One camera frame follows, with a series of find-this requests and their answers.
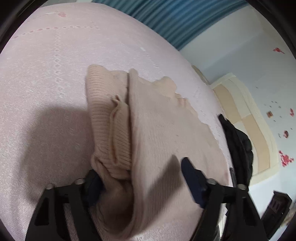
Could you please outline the cream beige headboard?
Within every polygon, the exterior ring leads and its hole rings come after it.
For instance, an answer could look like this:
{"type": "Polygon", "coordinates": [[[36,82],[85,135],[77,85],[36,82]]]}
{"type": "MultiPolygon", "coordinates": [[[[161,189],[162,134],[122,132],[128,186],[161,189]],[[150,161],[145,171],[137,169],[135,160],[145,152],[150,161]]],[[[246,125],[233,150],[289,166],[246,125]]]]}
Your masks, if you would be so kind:
{"type": "Polygon", "coordinates": [[[250,184],[262,182],[280,169],[275,138],[249,89],[233,73],[212,84],[224,116],[249,137],[254,154],[250,184]]]}

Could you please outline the pink bed cover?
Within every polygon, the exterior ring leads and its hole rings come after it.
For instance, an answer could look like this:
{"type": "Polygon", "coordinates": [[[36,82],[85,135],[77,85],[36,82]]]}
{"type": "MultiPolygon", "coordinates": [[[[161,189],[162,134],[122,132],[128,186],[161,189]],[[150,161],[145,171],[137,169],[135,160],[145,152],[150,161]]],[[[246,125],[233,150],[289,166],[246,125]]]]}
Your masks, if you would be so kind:
{"type": "Polygon", "coordinates": [[[37,9],[1,52],[1,221],[24,240],[48,183],[84,176],[93,153],[85,97],[89,65],[170,77],[230,161],[221,107],[191,64],[138,20],[96,3],[37,9]]]}

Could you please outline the blue curtain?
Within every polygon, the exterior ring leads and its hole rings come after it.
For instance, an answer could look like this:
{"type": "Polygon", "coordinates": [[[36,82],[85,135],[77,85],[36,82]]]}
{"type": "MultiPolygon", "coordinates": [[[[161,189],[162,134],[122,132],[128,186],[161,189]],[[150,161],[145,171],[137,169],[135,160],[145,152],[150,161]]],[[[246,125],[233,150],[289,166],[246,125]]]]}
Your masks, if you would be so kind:
{"type": "Polygon", "coordinates": [[[231,13],[248,6],[242,0],[95,0],[154,30],[177,50],[231,13]]]}

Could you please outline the black puffer jacket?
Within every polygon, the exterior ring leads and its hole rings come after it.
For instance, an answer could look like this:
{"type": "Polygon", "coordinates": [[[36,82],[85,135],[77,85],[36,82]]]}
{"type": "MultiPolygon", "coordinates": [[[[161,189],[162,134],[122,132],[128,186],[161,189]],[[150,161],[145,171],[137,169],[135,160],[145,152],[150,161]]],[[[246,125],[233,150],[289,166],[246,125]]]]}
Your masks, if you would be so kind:
{"type": "Polygon", "coordinates": [[[233,172],[235,175],[235,184],[249,186],[253,173],[253,151],[252,144],[244,132],[237,129],[222,114],[218,116],[231,156],[233,172]]]}

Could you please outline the beige knitted sweater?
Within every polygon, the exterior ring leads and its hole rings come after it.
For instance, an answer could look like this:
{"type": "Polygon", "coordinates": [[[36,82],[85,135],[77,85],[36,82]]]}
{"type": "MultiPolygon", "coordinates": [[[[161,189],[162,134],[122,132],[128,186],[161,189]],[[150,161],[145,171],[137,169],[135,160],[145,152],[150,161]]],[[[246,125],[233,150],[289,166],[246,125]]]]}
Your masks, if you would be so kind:
{"type": "Polygon", "coordinates": [[[105,190],[96,214],[114,238],[189,240],[202,210],[180,161],[206,177],[230,182],[228,163],[209,126],[168,77],[149,82],[92,65],[86,77],[94,137],[92,168],[105,190]]]}

